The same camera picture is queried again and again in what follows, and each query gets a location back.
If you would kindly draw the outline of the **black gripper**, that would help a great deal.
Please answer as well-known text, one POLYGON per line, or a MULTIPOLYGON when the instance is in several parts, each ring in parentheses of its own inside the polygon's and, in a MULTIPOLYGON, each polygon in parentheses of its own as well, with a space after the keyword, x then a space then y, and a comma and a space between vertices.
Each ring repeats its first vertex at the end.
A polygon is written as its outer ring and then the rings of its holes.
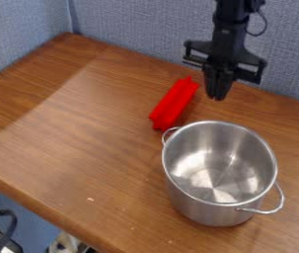
POLYGON ((184 42, 183 60, 201 66, 207 95, 217 101, 225 99, 235 80, 260 82, 265 60, 245 49, 247 24, 215 19, 212 39, 184 42))

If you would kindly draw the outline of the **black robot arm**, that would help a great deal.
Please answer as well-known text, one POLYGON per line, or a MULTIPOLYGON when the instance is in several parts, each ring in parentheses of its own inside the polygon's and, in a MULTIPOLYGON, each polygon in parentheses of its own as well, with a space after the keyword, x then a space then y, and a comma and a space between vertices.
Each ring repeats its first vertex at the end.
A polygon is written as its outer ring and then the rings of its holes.
POLYGON ((248 31, 249 15, 259 14, 264 0, 215 0, 213 32, 209 41, 184 42, 183 60, 199 66, 204 75, 205 93, 223 101, 236 80, 260 82, 265 60, 245 48, 245 36, 260 36, 264 31, 248 31))

